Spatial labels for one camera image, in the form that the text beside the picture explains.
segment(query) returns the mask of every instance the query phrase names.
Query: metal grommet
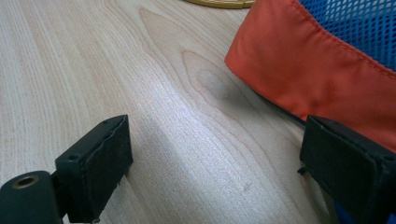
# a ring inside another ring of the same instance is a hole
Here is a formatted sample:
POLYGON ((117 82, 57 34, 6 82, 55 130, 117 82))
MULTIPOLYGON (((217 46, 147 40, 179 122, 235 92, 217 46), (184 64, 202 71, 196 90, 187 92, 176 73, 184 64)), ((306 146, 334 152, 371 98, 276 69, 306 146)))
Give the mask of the metal grommet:
POLYGON ((33 184, 35 184, 38 181, 38 175, 28 175, 24 176, 21 179, 15 181, 15 183, 12 185, 12 188, 14 189, 25 189, 33 184))

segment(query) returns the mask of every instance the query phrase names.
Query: wooden table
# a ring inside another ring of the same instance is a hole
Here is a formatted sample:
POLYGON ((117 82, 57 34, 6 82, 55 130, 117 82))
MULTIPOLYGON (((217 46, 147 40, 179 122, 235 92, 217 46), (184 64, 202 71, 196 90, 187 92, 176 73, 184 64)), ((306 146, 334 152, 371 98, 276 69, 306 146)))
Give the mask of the wooden table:
POLYGON ((0 185, 128 114, 101 223, 328 223, 304 130, 223 62, 248 13, 181 0, 0 1, 0 185))

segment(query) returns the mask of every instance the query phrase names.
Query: light wood surface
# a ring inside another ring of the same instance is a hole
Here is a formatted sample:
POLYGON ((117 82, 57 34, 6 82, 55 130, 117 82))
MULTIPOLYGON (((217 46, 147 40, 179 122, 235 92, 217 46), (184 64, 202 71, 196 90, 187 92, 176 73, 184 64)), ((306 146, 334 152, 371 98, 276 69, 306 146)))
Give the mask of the light wood surface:
POLYGON ((223 62, 248 13, 181 0, 0 1, 0 185, 128 114, 101 223, 328 223, 303 128, 223 62))

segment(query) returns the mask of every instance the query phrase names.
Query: orange fabric trim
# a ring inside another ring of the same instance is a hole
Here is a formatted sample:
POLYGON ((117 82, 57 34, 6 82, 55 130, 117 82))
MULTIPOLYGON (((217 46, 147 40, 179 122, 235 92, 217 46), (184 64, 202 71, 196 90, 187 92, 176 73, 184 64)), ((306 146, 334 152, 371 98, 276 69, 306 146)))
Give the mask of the orange fabric trim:
POLYGON ((299 1, 256 1, 225 62, 300 119, 337 120, 396 152, 396 73, 328 33, 299 1))

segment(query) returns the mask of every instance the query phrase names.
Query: blue mesh fabric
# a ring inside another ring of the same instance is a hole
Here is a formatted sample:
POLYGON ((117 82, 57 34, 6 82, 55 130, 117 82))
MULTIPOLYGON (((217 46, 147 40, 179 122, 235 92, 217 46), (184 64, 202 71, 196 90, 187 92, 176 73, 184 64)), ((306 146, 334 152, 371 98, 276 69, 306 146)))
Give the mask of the blue mesh fabric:
POLYGON ((396 71, 396 0, 300 0, 320 25, 396 71))

